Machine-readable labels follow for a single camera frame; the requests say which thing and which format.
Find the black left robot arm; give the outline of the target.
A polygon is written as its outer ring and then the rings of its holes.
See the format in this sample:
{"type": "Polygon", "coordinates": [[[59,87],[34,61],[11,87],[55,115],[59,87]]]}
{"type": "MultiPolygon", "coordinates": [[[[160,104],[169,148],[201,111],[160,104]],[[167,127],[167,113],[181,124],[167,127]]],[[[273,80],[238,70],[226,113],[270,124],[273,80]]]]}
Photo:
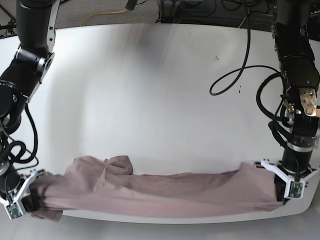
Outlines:
{"type": "Polygon", "coordinates": [[[277,195],[282,201],[301,199],[306,184],[318,169],[310,159],[320,137],[317,91],[320,73],[315,65],[307,23],[313,0],[277,0],[274,4],[272,34],[280,65],[284,117],[268,124],[275,140],[284,148],[278,164],[265,166],[275,173],[277,195]]]}

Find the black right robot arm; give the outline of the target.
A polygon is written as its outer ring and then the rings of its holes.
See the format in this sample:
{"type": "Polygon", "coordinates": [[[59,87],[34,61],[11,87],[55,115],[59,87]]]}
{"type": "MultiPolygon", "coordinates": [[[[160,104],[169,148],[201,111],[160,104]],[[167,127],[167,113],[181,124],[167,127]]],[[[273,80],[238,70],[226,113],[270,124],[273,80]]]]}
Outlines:
{"type": "Polygon", "coordinates": [[[0,76],[0,203],[10,219],[34,210],[30,185],[42,174],[32,169],[20,174],[14,164],[37,160],[38,133],[29,102],[42,84],[54,59],[59,0],[18,0],[16,28],[19,46],[9,67],[0,76]],[[33,132],[33,149],[11,135],[25,112],[33,132]]]}

